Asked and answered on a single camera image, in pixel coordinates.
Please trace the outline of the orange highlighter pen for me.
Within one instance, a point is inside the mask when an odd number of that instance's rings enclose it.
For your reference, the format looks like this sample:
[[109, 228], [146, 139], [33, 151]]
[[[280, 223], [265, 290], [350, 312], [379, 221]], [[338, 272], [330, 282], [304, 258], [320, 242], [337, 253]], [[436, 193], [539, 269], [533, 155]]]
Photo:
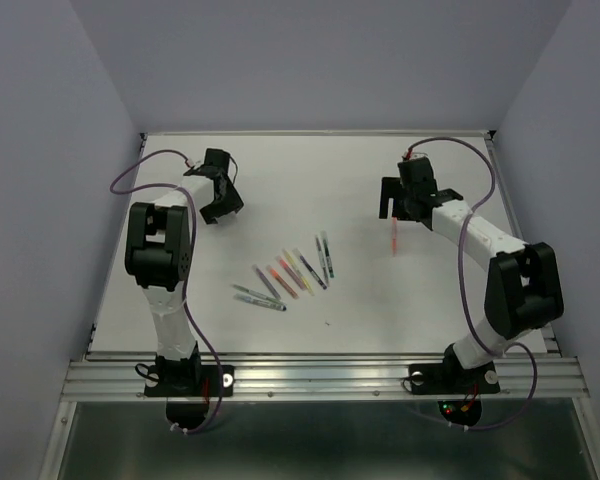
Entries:
[[392, 256], [395, 256], [397, 254], [397, 235], [398, 235], [397, 219], [396, 219], [396, 217], [392, 217], [391, 218], [391, 252], [392, 252]]

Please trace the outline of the green gel pen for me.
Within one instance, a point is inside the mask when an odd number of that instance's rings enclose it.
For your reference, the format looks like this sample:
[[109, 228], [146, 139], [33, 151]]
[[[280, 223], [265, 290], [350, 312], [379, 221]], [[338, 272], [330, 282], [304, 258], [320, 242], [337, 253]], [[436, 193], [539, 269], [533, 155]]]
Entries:
[[329, 275], [330, 279], [333, 279], [333, 278], [335, 278], [335, 273], [334, 273], [332, 256], [331, 256], [331, 252], [330, 252], [330, 246], [329, 246], [329, 241], [328, 241], [328, 236], [327, 236], [326, 231], [321, 231], [321, 240], [322, 240], [322, 244], [323, 244], [323, 248], [324, 248], [324, 255], [325, 255], [328, 275]]

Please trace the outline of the purple pen white label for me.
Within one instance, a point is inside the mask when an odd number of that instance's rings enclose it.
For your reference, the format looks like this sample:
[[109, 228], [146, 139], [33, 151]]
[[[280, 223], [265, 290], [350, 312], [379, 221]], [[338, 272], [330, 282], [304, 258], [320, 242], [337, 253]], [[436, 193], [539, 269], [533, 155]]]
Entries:
[[326, 264], [326, 258], [324, 255], [324, 251], [322, 249], [322, 245], [320, 242], [320, 239], [317, 235], [314, 236], [314, 241], [315, 241], [315, 245], [316, 245], [316, 250], [317, 250], [317, 255], [318, 255], [318, 259], [319, 259], [319, 264], [320, 264], [320, 268], [322, 271], [322, 275], [324, 278], [324, 289], [327, 289], [329, 286], [329, 274], [328, 274], [328, 269], [327, 269], [327, 264]]

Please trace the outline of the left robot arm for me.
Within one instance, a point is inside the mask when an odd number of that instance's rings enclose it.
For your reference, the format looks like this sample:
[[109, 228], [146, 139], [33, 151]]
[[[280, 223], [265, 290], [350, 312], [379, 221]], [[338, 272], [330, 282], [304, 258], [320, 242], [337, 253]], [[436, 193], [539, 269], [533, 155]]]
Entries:
[[124, 267], [148, 302], [157, 336], [153, 363], [134, 367], [148, 397], [232, 395], [234, 368], [218, 357], [215, 365], [202, 363], [198, 342], [208, 341], [193, 321], [187, 288], [197, 219], [216, 224], [244, 206], [230, 171], [236, 166], [229, 152], [209, 148], [201, 165], [187, 167], [180, 185], [157, 183], [170, 192], [129, 209]]

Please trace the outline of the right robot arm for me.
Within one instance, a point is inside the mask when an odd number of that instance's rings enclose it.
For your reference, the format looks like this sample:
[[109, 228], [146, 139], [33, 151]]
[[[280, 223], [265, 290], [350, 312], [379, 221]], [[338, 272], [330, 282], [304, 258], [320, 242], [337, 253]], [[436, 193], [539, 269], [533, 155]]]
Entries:
[[397, 177], [381, 180], [379, 217], [392, 214], [399, 221], [420, 223], [457, 246], [464, 309], [464, 257], [486, 273], [484, 317], [468, 322], [469, 333], [449, 346], [440, 366], [443, 384], [462, 390], [475, 380], [476, 369], [564, 314], [556, 254], [544, 242], [529, 244], [496, 227], [455, 190], [439, 189], [427, 157], [405, 158], [398, 170]]

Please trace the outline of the yellow highlighter pen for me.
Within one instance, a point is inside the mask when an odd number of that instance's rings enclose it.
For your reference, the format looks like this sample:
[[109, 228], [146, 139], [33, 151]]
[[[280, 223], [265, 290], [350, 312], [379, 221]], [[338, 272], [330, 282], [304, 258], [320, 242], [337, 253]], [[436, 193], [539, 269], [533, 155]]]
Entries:
[[287, 250], [284, 250], [283, 255], [285, 256], [285, 258], [286, 258], [289, 266], [293, 270], [294, 274], [298, 277], [299, 282], [302, 285], [302, 288], [305, 289], [311, 296], [313, 296], [314, 292], [311, 288], [311, 285], [309, 284], [308, 280], [304, 277], [304, 275], [300, 271], [299, 267], [297, 266], [295, 260], [291, 256], [291, 254]]

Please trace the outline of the dark purple gel pen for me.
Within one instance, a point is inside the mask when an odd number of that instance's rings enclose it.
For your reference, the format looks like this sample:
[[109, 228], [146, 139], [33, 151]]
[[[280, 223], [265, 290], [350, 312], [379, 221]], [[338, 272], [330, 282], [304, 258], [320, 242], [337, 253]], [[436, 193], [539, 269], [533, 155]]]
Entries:
[[306, 260], [306, 258], [302, 255], [299, 254], [299, 260], [301, 261], [301, 263], [304, 265], [304, 267], [308, 270], [308, 272], [310, 273], [310, 275], [312, 276], [312, 278], [318, 283], [318, 285], [323, 289], [326, 290], [328, 287], [325, 284], [325, 282], [322, 280], [322, 278], [319, 276], [319, 274], [317, 273], [317, 271], [310, 265], [310, 263]]

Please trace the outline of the pink highlighter pen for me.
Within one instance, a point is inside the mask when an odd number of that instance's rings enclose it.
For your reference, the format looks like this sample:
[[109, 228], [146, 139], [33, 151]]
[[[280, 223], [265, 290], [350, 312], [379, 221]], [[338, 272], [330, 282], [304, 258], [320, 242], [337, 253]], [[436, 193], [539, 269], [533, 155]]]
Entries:
[[295, 282], [295, 284], [299, 287], [300, 290], [305, 290], [306, 286], [301, 278], [295, 273], [295, 271], [291, 268], [291, 266], [281, 257], [276, 257], [279, 265], [284, 269], [284, 271], [291, 277], [291, 279]]

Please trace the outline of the light purple pen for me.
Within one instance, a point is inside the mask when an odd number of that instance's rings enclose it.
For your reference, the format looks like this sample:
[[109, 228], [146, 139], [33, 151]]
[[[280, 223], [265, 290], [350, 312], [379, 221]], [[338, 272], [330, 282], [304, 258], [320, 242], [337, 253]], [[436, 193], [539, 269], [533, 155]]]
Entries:
[[258, 278], [263, 282], [263, 284], [266, 286], [266, 288], [271, 293], [273, 298], [275, 298], [276, 300], [281, 300], [281, 296], [280, 296], [279, 292], [275, 289], [275, 287], [270, 282], [270, 280], [266, 277], [266, 275], [263, 273], [263, 271], [255, 264], [252, 265], [252, 270], [258, 276]]

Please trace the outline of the green clear pen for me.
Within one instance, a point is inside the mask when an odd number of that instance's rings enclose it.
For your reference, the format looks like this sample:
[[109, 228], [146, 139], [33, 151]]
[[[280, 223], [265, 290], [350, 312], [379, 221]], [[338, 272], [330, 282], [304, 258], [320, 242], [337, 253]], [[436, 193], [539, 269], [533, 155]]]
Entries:
[[254, 298], [258, 298], [260, 300], [268, 301], [268, 302], [272, 302], [272, 303], [273, 302], [280, 303], [280, 301], [278, 299], [274, 298], [274, 297], [270, 297], [268, 295], [265, 295], [263, 293], [257, 292], [255, 290], [252, 290], [252, 289], [249, 289], [249, 288], [246, 288], [244, 286], [237, 285], [237, 284], [232, 284], [231, 286], [234, 289], [236, 289], [237, 291], [242, 292], [242, 293], [247, 294], [247, 295], [250, 295], [250, 296], [252, 296]]

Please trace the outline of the blue clear pen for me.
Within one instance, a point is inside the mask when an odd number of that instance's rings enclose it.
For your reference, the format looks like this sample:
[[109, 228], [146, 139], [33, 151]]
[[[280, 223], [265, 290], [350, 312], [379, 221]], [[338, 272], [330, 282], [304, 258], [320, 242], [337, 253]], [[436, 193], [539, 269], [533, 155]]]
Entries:
[[281, 304], [279, 302], [271, 302], [268, 300], [262, 300], [262, 299], [254, 298], [254, 297], [251, 297], [248, 295], [235, 294], [234, 299], [237, 301], [246, 303], [246, 304], [251, 304], [254, 306], [267, 308], [267, 309], [271, 309], [271, 310], [276, 310], [276, 311], [281, 311], [281, 312], [284, 312], [287, 310], [287, 307], [284, 304]]

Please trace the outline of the orange red highlighter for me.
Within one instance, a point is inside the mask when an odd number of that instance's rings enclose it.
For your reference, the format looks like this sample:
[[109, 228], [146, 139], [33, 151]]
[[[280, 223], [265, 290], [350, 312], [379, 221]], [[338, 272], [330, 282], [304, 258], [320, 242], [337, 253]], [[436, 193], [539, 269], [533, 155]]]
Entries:
[[293, 298], [298, 299], [296, 291], [283, 279], [283, 277], [271, 266], [266, 267], [272, 277], [282, 286], [282, 288]]

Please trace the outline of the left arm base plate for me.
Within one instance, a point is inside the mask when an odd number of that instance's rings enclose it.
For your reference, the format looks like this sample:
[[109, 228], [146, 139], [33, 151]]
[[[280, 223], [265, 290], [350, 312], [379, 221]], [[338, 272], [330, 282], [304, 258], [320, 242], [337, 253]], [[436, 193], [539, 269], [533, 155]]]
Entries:
[[225, 399], [233, 396], [235, 367], [202, 365], [199, 375], [171, 377], [159, 374], [156, 365], [137, 363], [135, 373], [144, 380], [143, 395], [165, 399], [165, 418], [171, 431], [184, 435], [202, 433], [209, 429], [220, 412]]

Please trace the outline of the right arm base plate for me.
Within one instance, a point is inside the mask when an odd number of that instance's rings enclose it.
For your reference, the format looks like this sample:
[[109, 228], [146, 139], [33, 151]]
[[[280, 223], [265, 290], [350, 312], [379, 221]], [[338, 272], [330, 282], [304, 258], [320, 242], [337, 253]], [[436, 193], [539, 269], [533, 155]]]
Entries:
[[493, 363], [464, 370], [443, 363], [408, 367], [403, 388], [413, 395], [438, 396], [442, 418], [452, 425], [475, 427], [482, 415], [481, 395], [498, 394], [500, 384]]

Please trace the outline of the aluminium rail frame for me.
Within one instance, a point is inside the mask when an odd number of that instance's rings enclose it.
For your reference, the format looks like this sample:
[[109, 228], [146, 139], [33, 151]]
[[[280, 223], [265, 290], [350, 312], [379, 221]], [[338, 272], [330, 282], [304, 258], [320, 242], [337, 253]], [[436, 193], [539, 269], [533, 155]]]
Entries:
[[[535, 359], [511, 352], [496, 365], [502, 391], [483, 400], [484, 432], [440, 420], [437, 402], [402, 379], [433, 363], [466, 327], [455, 250], [405, 223], [392, 256], [378, 218], [380, 180], [396, 171], [416, 132], [152, 134], [139, 183], [174, 181], [168, 150], [200, 158], [233, 153], [246, 206], [203, 227], [190, 301], [224, 362], [233, 396], [199, 435], [171, 431], [166, 401], [143, 395], [134, 365], [151, 358], [145, 302], [116, 255], [91, 345], [67, 371], [45, 479], [600, 479], [600, 450], [578, 361], [550, 330], [531, 334]], [[324, 281], [314, 236], [326, 231], [335, 278]], [[314, 295], [276, 260], [287, 250]], [[234, 299], [237, 284], [284, 312]], [[296, 291], [293, 299], [268, 272]]]

